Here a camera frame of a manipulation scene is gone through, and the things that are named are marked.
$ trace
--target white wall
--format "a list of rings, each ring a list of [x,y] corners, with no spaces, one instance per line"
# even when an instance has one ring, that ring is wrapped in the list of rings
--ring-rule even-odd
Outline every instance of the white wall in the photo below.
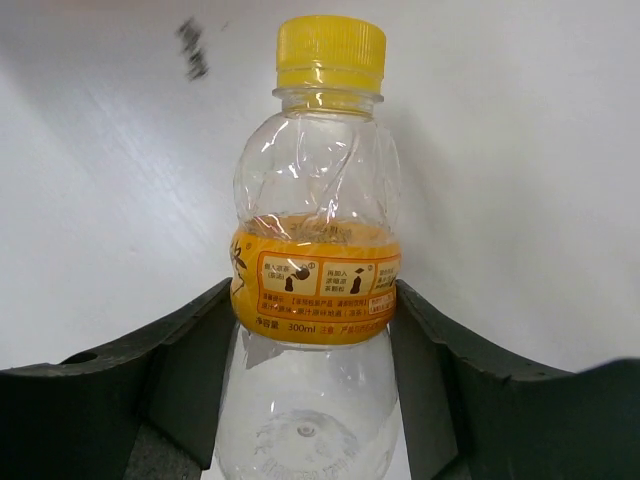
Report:
[[[388,35],[404,278],[535,360],[638,355],[639,3],[5,0],[0,368],[109,341],[230,274],[234,162],[278,108],[277,27],[308,13]],[[211,69],[193,83],[174,36],[191,15]]]

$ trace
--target black foam holder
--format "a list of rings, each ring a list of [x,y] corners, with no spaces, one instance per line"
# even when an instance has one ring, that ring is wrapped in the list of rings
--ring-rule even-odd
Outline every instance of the black foam holder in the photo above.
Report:
[[[234,324],[227,279],[60,365],[0,371],[0,479],[200,478]],[[640,479],[640,360],[556,370],[402,281],[391,340],[414,480]]]

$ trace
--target bottle cap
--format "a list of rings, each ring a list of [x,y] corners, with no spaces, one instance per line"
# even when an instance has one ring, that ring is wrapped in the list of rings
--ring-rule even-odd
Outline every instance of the bottle cap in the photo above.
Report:
[[[386,37],[348,17],[293,18],[278,32],[278,88],[337,88],[380,93]]]

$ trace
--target plastic bottle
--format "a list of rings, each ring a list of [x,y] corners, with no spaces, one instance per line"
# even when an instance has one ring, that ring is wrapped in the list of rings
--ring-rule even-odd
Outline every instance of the plastic bottle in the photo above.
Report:
[[[234,179],[239,322],[216,438],[229,480],[377,480],[393,455],[399,167],[373,118],[385,42],[345,17],[280,28],[282,111]]]

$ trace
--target orange label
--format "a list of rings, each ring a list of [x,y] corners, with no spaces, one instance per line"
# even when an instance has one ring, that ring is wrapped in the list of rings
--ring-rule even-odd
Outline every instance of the orange label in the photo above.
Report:
[[[350,224],[353,236],[373,227]],[[234,311],[275,340],[345,345],[381,332],[393,316],[397,243],[356,247],[283,241],[238,230],[231,248]]]

